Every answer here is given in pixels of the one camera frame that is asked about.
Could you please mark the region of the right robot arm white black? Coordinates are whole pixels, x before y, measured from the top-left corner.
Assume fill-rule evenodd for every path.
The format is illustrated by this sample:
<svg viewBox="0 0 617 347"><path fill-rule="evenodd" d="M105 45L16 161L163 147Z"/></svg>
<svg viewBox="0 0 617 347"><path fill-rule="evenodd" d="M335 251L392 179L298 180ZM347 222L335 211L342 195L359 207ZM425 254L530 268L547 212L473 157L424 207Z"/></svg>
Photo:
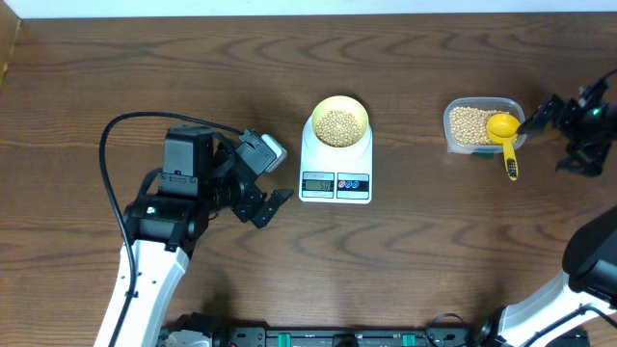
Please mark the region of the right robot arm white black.
<svg viewBox="0 0 617 347"><path fill-rule="evenodd" d="M564 101L552 95L520 127L537 133L548 123L569 143L559 172L597 177L616 140L616 104L599 96ZM482 328L478 346L547 346L594 318L614 326L616 312L616 209L579 228L562 258L562 270L523 301L502 308Z"/></svg>

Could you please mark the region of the yellow plastic measuring scoop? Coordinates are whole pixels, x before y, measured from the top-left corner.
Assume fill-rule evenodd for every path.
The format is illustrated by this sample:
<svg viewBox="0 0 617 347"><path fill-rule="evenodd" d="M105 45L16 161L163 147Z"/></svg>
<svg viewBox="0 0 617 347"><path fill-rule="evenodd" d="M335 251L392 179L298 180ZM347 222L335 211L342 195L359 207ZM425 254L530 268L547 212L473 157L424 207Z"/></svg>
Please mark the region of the yellow plastic measuring scoop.
<svg viewBox="0 0 617 347"><path fill-rule="evenodd" d="M499 113L489 117L486 133L489 139L502 145L505 170L508 177L515 181L519 177L518 162L514 150L514 143L518 136L520 122L512 115Z"/></svg>

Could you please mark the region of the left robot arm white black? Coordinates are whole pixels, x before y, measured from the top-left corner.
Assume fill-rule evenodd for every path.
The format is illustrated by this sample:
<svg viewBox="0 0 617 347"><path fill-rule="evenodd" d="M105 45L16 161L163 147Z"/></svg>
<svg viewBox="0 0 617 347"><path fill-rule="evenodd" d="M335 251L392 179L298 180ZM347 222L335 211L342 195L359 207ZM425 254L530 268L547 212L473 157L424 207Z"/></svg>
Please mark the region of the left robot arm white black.
<svg viewBox="0 0 617 347"><path fill-rule="evenodd" d="M164 164L149 172L121 213L119 272L97 338L98 346L153 346L198 239L219 211L265 227L292 196L262 192L285 149L270 135L245 130L234 142L209 126L168 130Z"/></svg>

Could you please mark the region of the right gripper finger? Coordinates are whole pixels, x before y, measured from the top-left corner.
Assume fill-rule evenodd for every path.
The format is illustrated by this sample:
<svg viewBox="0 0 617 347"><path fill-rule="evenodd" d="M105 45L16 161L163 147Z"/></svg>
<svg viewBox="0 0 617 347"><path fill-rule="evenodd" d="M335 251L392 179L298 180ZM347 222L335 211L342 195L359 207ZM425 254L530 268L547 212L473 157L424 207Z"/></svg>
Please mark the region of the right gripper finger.
<svg viewBox="0 0 617 347"><path fill-rule="evenodd" d="M555 170L562 173L596 177L603 172L604 161L605 147L603 146L568 147L566 158L556 164Z"/></svg>
<svg viewBox="0 0 617 347"><path fill-rule="evenodd" d="M550 124L555 128L565 110L565 102L558 95L552 95L540 105L534 114L525 120L517 129L518 135L537 135L545 131Z"/></svg>

